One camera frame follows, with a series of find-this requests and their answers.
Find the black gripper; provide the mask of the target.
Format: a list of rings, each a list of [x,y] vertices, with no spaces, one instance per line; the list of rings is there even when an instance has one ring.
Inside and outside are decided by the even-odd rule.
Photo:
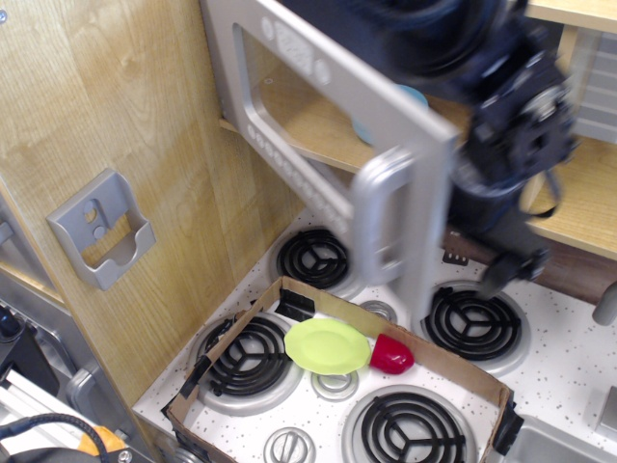
[[[481,297],[491,299],[516,280],[533,281],[545,269],[550,249],[527,224],[517,196],[482,198],[453,189],[448,223],[495,254],[481,278]]]

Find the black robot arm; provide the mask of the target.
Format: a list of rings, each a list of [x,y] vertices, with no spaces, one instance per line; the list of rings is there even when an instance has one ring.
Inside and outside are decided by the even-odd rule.
[[[550,251],[519,200],[576,148],[566,79],[523,1],[290,1],[287,8],[392,81],[466,105],[448,221],[495,253],[480,295],[533,280]]]

